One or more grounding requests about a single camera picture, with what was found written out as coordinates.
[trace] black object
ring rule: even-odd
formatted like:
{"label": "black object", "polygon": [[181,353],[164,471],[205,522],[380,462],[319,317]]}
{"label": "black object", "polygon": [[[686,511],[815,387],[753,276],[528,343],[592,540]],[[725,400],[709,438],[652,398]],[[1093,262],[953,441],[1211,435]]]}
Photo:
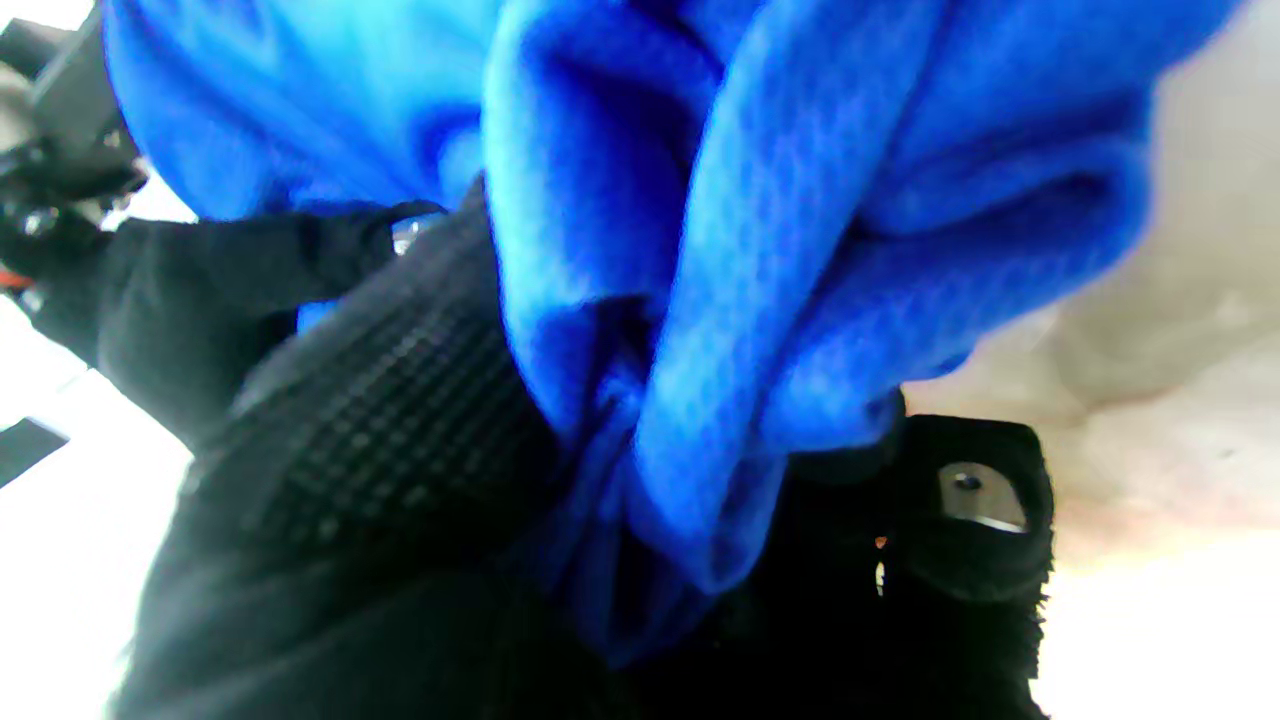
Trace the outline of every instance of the black object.
{"label": "black object", "polygon": [[46,151],[33,170],[61,197],[110,204],[146,182],[106,73],[101,5],[41,68],[31,108]]}
{"label": "black object", "polygon": [[35,81],[70,35],[65,29],[14,18],[0,32],[0,63]]}
{"label": "black object", "polygon": [[247,379],[196,447],[119,720],[634,716],[495,555],[554,500],[483,190]]}
{"label": "black object", "polygon": [[[650,716],[1044,719],[1029,680],[1053,505],[1036,434],[927,415],[899,433],[896,455],[861,482],[813,473],[854,477],[869,451],[788,470],[750,580],[694,638],[632,671]],[[959,461],[1007,478],[1025,532],[945,514],[940,470]]]}
{"label": "black object", "polygon": [[24,418],[18,424],[0,430],[0,488],[18,479],[36,462],[67,445],[67,438]]}
{"label": "black object", "polygon": [[36,331],[192,446],[293,334],[298,305],[346,295],[396,258],[396,220],[439,211],[127,220],[115,233],[68,215],[38,237],[0,227],[0,261],[33,275],[17,301]]}

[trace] folded fabric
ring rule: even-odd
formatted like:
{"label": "folded fabric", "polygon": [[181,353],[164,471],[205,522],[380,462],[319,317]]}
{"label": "folded fabric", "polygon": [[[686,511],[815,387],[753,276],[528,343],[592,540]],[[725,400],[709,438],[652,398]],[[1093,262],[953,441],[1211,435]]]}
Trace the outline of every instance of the folded fabric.
{"label": "folded fabric", "polygon": [[1151,86],[1231,0],[114,0],[206,217],[451,204],[575,482],[524,557],[616,662],[742,580],[786,457],[1129,250]]}

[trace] black textured glove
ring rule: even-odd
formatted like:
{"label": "black textured glove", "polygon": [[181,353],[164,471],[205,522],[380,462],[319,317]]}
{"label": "black textured glove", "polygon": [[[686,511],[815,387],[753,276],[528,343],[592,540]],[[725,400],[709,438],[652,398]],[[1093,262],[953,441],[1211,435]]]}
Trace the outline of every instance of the black textured glove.
{"label": "black textured glove", "polygon": [[392,223],[439,211],[417,202],[333,218],[128,220],[114,234],[81,220],[40,243],[56,252],[19,263],[36,281],[19,304],[191,446],[293,333],[298,305],[347,293],[396,256]]}

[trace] blue fabric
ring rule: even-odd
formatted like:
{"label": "blue fabric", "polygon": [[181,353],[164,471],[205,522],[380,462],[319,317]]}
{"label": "blue fabric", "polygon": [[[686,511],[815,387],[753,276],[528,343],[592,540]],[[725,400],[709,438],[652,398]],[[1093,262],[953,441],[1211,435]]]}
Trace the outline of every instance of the blue fabric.
{"label": "blue fabric", "polygon": [[626,662],[750,571],[788,452],[1132,247],[1151,86],[1229,0],[114,0],[200,215],[457,201],[570,496],[517,557]]}

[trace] blue towel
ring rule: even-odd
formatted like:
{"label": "blue towel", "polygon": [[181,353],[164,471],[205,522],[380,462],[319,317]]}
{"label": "blue towel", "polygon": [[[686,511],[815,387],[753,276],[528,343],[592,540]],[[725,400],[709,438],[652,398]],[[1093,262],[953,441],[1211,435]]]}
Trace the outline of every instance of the blue towel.
{"label": "blue towel", "polygon": [[741,582],[787,454],[1096,278],[1152,83],[1231,0],[114,0],[111,77],[200,215],[457,201],[577,460],[513,551],[616,664]]}

